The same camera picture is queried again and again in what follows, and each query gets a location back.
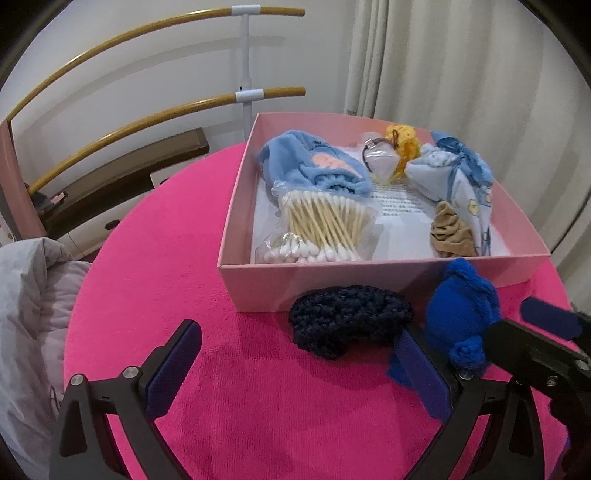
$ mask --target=navy knitted fabric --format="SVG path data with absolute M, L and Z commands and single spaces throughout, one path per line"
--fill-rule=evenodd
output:
M 305 294 L 291 308 L 289 322 L 298 347 L 335 359 L 362 338 L 392 346 L 412 318 L 411 305 L 402 295 L 353 285 Z

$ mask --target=white curtain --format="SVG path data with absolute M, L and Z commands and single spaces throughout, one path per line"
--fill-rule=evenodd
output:
M 591 90 L 518 0 L 358 0 L 345 109 L 480 153 L 591 310 Z

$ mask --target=pink round rug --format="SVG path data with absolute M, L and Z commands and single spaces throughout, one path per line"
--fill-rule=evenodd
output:
M 201 353 L 156 422 L 193 479 L 403 479 L 440 423 L 386 376 L 391 349 L 325 361 L 292 343 L 285 313 L 237 313 L 226 294 L 217 253 L 243 151 L 236 145 L 186 168 L 114 230 L 78 295 L 64 378 L 115 377 L 193 319 L 203 329 Z M 569 306 L 549 260 L 530 282 L 499 291 L 503 315 L 518 319 L 532 294 Z M 494 367 L 488 377 L 508 379 Z M 535 395 L 549 475 L 566 430 Z M 145 478 L 121 425 L 111 423 L 130 474 Z M 482 428 L 453 478 L 469 466 Z

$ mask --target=white wall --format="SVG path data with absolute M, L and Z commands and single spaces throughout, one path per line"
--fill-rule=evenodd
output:
M 74 0 L 22 56 L 0 92 L 2 117 L 76 55 L 126 30 L 231 0 Z M 303 18 L 251 18 L 253 87 L 303 85 L 304 98 L 271 99 L 258 111 L 342 112 L 355 0 L 271 0 Z M 51 85 L 12 122 L 31 183 L 69 154 L 145 115 L 240 87 L 239 18 L 170 27 L 108 50 Z M 242 141 L 242 107 L 231 105 L 157 125 L 82 161 L 43 191 L 55 193 L 98 165 L 161 138 L 203 127 L 212 151 Z

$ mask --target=blue gripper pad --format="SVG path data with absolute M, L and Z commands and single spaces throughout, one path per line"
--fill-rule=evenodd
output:
M 583 327 L 576 314 L 534 297 L 521 302 L 521 317 L 527 323 L 536 325 L 564 340 L 572 340 L 583 333 Z
M 168 413 L 201 350 L 201 342 L 199 324 L 185 320 L 166 345 L 154 349 L 148 357 L 144 363 L 150 364 L 144 371 L 144 374 L 148 374 L 148 382 L 143 385 L 143 390 L 144 408 L 150 418 L 157 419 Z
M 452 414 L 449 388 L 407 329 L 402 330 L 395 353 L 428 414 L 447 421 Z

